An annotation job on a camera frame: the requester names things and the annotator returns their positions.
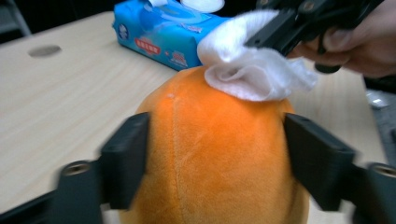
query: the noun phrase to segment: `table surface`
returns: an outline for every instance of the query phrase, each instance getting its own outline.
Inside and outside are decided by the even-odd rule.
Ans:
[[[101,13],[0,46],[0,213],[53,189],[63,165],[96,159],[140,102],[176,73],[121,47],[113,18]],[[61,51],[28,53],[47,45]],[[320,76],[313,91],[290,99],[298,114],[361,152],[357,163],[385,161],[361,76]],[[331,214],[311,204],[309,223],[349,221],[348,203]]]

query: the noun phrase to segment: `blue package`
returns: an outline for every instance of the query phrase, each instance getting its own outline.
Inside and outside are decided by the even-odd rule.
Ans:
[[[175,0],[160,7],[148,0],[130,0],[116,4],[114,15],[113,28],[121,45],[177,71],[202,65],[197,55],[199,41],[228,20]]]

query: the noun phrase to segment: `orange plush toy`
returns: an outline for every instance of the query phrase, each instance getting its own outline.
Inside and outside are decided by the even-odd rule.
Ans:
[[[202,46],[213,43],[208,38]],[[291,173],[283,129],[293,110],[287,99],[276,99],[288,87],[275,88],[270,78],[292,67],[268,50],[272,63],[289,68],[267,66],[256,77],[255,64],[211,63],[212,51],[199,49],[206,66],[179,72],[138,108],[150,113],[147,170],[121,222],[306,223],[308,195]],[[273,88],[258,88],[262,79]]]

